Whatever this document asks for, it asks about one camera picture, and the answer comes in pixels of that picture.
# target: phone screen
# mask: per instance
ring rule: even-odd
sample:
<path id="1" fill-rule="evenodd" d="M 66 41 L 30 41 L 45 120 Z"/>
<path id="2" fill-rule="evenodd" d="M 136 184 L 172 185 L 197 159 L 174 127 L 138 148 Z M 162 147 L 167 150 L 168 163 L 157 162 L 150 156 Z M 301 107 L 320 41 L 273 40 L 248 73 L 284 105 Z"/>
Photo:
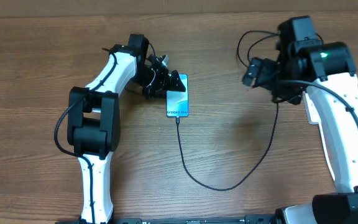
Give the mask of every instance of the phone screen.
<path id="1" fill-rule="evenodd" d="M 179 74 L 181 82 L 186 87 L 186 91 L 167 91 L 167 116 L 168 117 L 187 117 L 189 116 L 189 92 L 188 79 L 186 74 Z"/>

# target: wood grain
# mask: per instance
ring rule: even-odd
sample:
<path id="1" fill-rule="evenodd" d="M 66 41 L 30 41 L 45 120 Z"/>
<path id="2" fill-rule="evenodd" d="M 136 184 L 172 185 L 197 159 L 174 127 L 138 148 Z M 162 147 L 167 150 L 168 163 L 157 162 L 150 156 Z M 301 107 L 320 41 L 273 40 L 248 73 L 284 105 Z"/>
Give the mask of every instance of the wood grain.
<path id="1" fill-rule="evenodd" d="M 358 0 L 0 0 L 0 18 L 358 10 Z"/>
<path id="2" fill-rule="evenodd" d="M 78 161 L 53 143 L 55 123 L 72 86 L 85 86 L 105 66 L 101 47 L 143 33 L 170 68 L 189 74 L 190 117 L 181 138 L 190 172 L 213 187 L 230 187 L 260 159 L 272 131 L 275 105 L 264 90 L 246 88 L 236 61 L 241 34 L 275 30 L 310 12 L 91 16 L 0 19 L 0 223 L 53 223 L 81 213 Z M 326 42 L 345 42 L 358 67 L 358 12 L 311 12 Z M 247 46 L 261 35 L 250 35 Z M 252 55 L 275 57 L 276 40 Z M 303 106 L 280 105 L 272 148 L 237 189 L 212 192 L 186 176 L 175 122 L 164 100 L 125 92 L 122 135 L 112 162 L 116 217 L 233 217 L 272 213 L 334 191 L 317 127 Z M 65 127 L 60 139 L 64 145 Z"/>

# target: wooden table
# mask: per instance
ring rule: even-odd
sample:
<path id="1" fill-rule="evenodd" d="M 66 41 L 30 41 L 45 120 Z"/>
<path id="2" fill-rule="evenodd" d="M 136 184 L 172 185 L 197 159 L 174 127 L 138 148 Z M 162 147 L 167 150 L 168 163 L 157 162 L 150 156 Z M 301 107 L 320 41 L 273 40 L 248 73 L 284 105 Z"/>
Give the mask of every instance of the wooden table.
<path id="1" fill-rule="evenodd" d="M 190 116 L 180 129 L 190 172 L 213 187 L 236 184 L 265 152 L 275 115 L 267 91 L 241 83 L 237 41 L 247 30 L 275 31 L 304 14 L 326 42 L 345 42 L 358 68 L 358 11 L 0 19 L 0 223 L 78 218 L 79 163 L 55 147 L 53 129 L 70 89 L 105 66 L 101 47 L 126 44 L 131 33 L 145 34 L 157 54 L 170 56 L 171 69 L 189 74 Z M 243 57 L 261 37 L 244 39 Z M 260 43 L 252 55 L 274 58 L 275 41 Z M 202 188 L 186 175 L 164 100 L 125 92 L 120 110 L 111 186 L 118 218 L 272 213 L 334 191 L 318 128 L 307 123 L 302 105 L 280 105 L 270 152 L 229 192 Z M 65 130 L 66 124 L 60 139 L 68 147 Z"/>

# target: black cable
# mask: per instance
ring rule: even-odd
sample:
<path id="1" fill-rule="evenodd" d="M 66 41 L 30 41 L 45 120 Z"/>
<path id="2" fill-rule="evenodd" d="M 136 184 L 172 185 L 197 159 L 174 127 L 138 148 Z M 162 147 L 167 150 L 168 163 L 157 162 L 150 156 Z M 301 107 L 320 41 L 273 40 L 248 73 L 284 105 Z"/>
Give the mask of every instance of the black cable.
<path id="1" fill-rule="evenodd" d="M 243 183 L 243 181 L 245 181 L 246 178 L 248 178 L 248 176 L 250 176 L 251 173 L 256 170 L 256 168 L 259 166 L 259 164 L 263 161 L 263 159 L 264 159 L 265 156 L 267 155 L 267 153 L 268 153 L 268 151 L 269 151 L 269 149 L 270 149 L 270 147 L 271 147 L 271 145 L 272 145 L 273 136 L 274 136 L 274 131 L 275 131 L 275 128 L 276 128 L 277 118 L 278 118 L 278 103 L 276 104 L 276 106 L 277 106 L 277 110 L 276 110 L 276 117 L 275 117 L 275 119 L 274 119 L 274 124 L 273 124 L 273 129 L 272 129 L 272 135 L 271 135 L 271 137 L 270 137 L 270 142 L 269 142 L 269 144 L 268 144 L 268 146 L 267 146 L 267 149 L 266 149 L 265 153 L 263 154 L 262 158 L 260 158 L 259 162 L 256 163 L 256 165 L 254 166 L 254 168 L 252 168 L 252 170 L 251 170 L 238 184 L 236 184 L 236 185 L 234 185 L 234 186 L 232 186 L 232 187 L 230 187 L 230 188 L 226 188 L 226 189 L 217 189 L 217 188 L 214 188 L 214 187 L 210 187 L 210 186 L 208 186 L 208 185 L 205 185 L 205 184 L 201 183 L 200 181 L 198 181 L 197 179 L 195 179 L 195 178 L 189 173 L 189 171 L 187 170 L 186 164 L 185 164 L 185 159 L 184 159 L 184 157 L 183 157 L 183 151 L 182 151 L 182 149 L 181 149 L 180 135 L 179 135 L 180 118 L 177 117 L 177 118 L 176 118 L 176 124 L 177 124 L 177 133 L 178 133 L 178 142 L 179 142 L 179 150 L 180 150 L 180 156 L 181 156 L 181 163 L 183 164 L 183 168 L 185 168 L 185 171 L 186 171 L 187 175 L 188 175 L 191 179 L 193 179 L 197 184 L 200 184 L 201 186 L 206 187 L 207 189 L 210 189 L 210 190 L 215 190 L 215 191 L 223 192 L 223 191 L 228 191 L 228 190 L 235 189 L 236 187 L 240 186 L 240 185 Z"/>
<path id="2" fill-rule="evenodd" d="M 153 50 L 154 57 L 157 57 L 156 54 L 155 54 L 155 50 L 154 50 L 154 47 L 153 47 L 152 43 L 149 42 L 149 45 L 150 45 L 150 47 L 151 47 L 152 50 Z"/>
<path id="3" fill-rule="evenodd" d="M 255 43 L 253 43 L 253 44 L 248 48 L 248 52 L 247 52 L 248 62 L 251 62 L 250 59 L 249 59 L 249 52 L 251 51 L 251 49 L 252 49 L 255 45 L 257 45 L 259 42 L 261 42 L 261 41 L 263 41 L 263 40 L 265 40 L 265 39 L 269 39 L 269 38 L 271 38 L 271 37 L 276 37 L 276 36 L 278 36 L 278 34 L 268 35 L 268 36 L 266 36 L 266 37 L 264 37 L 264 38 L 262 38 L 262 39 L 256 41 Z"/>
<path id="4" fill-rule="evenodd" d="M 60 116 L 59 120 L 57 121 L 56 123 L 56 126 L 55 126 L 55 132 L 54 132 L 54 135 L 53 135 L 53 138 L 55 140 L 55 144 L 56 146 L 58 147 L 58 149 L 60 151 L 62 151 L 63 153 L 65 154 L 68 154 L 68 155 L 71 155 L 71 156 L 75 156 L 75 157 L 78 157 L 78 158 L 81 158 L 83 159 L 87 165 L 88 165 L 88 169 L 89 169 L 89 181 L 90 181 L 90 187 L 89 187 L 89 199 L 91 200 L 91 203 L 90 203 L 90 207 L 91 207 L 91 213 L 92 213 L 92 223 L 95 224 L 95 217 L 94 217 L 94 201 L 93 201 L 93 173 L 92 173 L 92 164 L 90 162 L 89 159 L 87 159 L 85 156 L 83 155 L 80 155 L 80 154 L 77 154 L 77 153 L 74 153 L 74 152 L 70 152 L 70 151 L 67 151 L 66 149 L 63 148 L 63 146 L 60 144 L 59 142 L 59 139 L 58 139 L 58 132 L 59 132 L 59 127 L 60 125 L 62 124 L 65 116 L 67 116 L 67 114 L 70 112 L 71 109 L 74 108 L 74 106 L 76 106 L 79 102 L 83 101 L 90 93 L 96 91 L 99 87 L 103 86 L 104 82 L 110 77 L 110 75 L 112 74 L 112 72 L 114 71 L 114 69 L 116 68 L 117 66 L 117 57 L 115 54 L 112 54 L 112 53 L 109 53 L 112 55 L 112 57 L 114 58 L 114 64 L 112 65 L 110 71 L 107 73 L 107 75 L 92 89 L 90 89 L 90 91 L 84 96 L 84 98 L 82 99 L 79 99 L 78 101 L 74 102 L 71 106 L 69 106 L 63 113 L 62 115 Z"/>
<path id="5" fill-rule="evenodd" d="M 320 36 L 320 34 L 316 33 L 316 35 L 318 36 L 318 38 L 321 40 L 321 42 L 322 42 L 323 45 L 324 45 L 324 40 L 323 40 L 323 38 Z"/>
<path id="6" fill-rule="evenodd" d="M 278 34 L 276 34 L 276 33 L 274 33 L 274 32 L 270 32 L 270 31 L 265 31 L 265 30 L 249 30 L 249 31 L 247 31 L 247 32 L 245 32 L 242 36 L 241 36 L 241 38 L 240 38 L 240 40 L 239 40 L 239 43 L 238 43 L 238 45 L 237 45 L 237 50 L 236 50 L 236 55 L 237 55 L 237 58 L 240 60 L 240 62 L 245 66 L 245 67 L 247 67 L 248 68 L 248 65 L 246 65 L 245 63 L 244 63 L 244 61 L 241 59 L 241 57 L 240 57 L 240 44 L 241 44 L 241 41 L 242 41 L 242 39 L 247 35 L 247 34 L 249 34 L 249 33 L 252 33 L 252 32 L 257 32 L 257 33 L 263 33 L 263 34 L 270 34 L 270 35 L 274 35 L 274 36 L 276 36 L 276 35 L 278 35 Z"/>
<path id="7" fill-rule="evenodd" d="M 272 82 L 263 82 L 263 83 L 258 83 L 256 85 L 253 86 L 253 88 L 261 86 L 261 85 L 267 85 L 267 84 L 272 84 Z M 356 115 L 356 112 L 354 111 L 354 108 L 341 96 L 339 96 L 337 93 L 335 93 L 334 91 L 330 90 L 329 88 L 319 85 L 317 83 L 312 83 L 312 82 L 306 82 L 306 81 L 301 81 L 301 80 L 279 80 L 277 82 L 275 82 L 274 84 L 276 85 L 306 85 L 306 86 L 313 86 L 316 88 L 319 88 L 321 90 L 324 90 L 326 92 L 328 92 L 329 94 L 331 94 L 333 97 L 337 98 L 346 108 L 347 112 L 350 112 L 350 114 L 352 115 L 354 122 L 357 126 L 358 129 L 358 117 Z"/>

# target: green led light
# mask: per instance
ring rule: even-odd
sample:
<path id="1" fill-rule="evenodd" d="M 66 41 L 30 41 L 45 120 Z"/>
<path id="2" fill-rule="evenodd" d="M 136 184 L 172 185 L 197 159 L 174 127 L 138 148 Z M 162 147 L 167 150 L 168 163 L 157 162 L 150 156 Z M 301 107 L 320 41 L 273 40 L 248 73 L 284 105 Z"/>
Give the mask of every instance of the green led light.
<path id="1" fill-rule="evenodd" d="M 326 57 L 328 56 L 328 54 L 327 54 L 327 53 L 324 53 L 324 52 L 323 52 L 323 53 L 320 53 L 320 55 L 321 55 L 322 58 L 326 58 Z"/>

